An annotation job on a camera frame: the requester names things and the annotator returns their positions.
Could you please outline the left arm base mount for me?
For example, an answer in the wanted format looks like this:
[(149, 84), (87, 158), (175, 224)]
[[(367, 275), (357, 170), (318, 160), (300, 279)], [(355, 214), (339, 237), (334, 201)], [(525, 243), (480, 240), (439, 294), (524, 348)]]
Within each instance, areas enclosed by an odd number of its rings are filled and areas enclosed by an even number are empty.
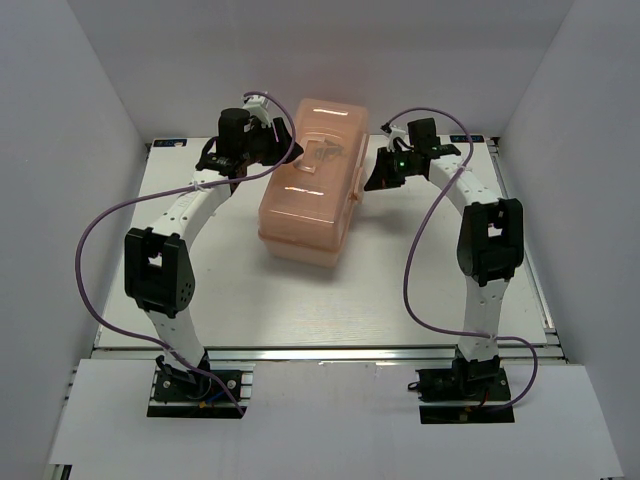
[(213, 369), (234, 398), (210, 377), (182, 371), (167, 364), (164, 356), (155, 359), (150, 389), (148, 418), (242, 419), (247, 410), (253, 384), (251, 369), (224, 366)]

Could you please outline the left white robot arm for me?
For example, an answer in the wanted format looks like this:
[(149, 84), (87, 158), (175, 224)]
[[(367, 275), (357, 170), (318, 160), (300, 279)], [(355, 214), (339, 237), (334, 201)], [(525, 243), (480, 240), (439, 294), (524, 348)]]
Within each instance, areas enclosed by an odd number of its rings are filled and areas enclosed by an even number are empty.
[(176, 384), (188, 398), (205, 396), (212, 378), (189, 311), (196, 290), (191, 247), (216, 210), (250, 180), (251, 165), (271, 172), (302, 154), (285, 125), (290, 118), (271, 117), (267, 98), (259, 95), (223, 110), (218, 133), (203, 147), (187, 190), (151, 225), (125, 236), (125, 293), (154, 325), (164, 363), (182, 368)]

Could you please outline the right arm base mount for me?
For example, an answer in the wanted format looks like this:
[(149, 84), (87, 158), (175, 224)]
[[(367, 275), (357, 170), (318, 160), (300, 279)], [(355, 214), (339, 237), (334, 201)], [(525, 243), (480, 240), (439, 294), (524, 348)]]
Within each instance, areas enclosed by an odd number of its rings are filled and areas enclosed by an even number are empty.
[(512, 407), (499, 408), (511, 400), (511, 390), (503, 368), (493, 380), (473, 387), (470, 393), (454, 381), (450, 369), (421, 369), (417, 379), (407, 385), (418, 396), (420, 423), (423, 425), (513, 424)]

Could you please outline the pink plastic toolbox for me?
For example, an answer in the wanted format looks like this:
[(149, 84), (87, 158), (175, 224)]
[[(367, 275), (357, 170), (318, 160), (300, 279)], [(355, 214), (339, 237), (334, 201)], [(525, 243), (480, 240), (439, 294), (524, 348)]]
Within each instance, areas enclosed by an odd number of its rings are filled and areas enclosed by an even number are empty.
[(368, 120), (363, 106), (300, 102), (296, 142), (304, 153), (271, 174), (259, 207), (258, 236), (269, 253), (337, 264), (366, 182)]

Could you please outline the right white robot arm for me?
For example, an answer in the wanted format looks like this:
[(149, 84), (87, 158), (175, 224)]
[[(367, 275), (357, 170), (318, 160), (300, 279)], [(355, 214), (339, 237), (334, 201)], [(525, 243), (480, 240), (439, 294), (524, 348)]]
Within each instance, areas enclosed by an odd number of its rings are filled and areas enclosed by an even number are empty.
[(367, 191), (399, 188), (421, 176), (439, 189), (461, 216), (456, 246), (465, 277), (463, 329), (447, 373), (431, 375), (429, 384), (472, 399), (495, 382), (500, 370), (497, 336), (505, 292), (524, 260), (523, 207), (482, 183), (469, 169), (469, 154), (444, 144), (434, 119), (410, 122), (405, 129), (384, 124), (388, 138), (378, 149)]

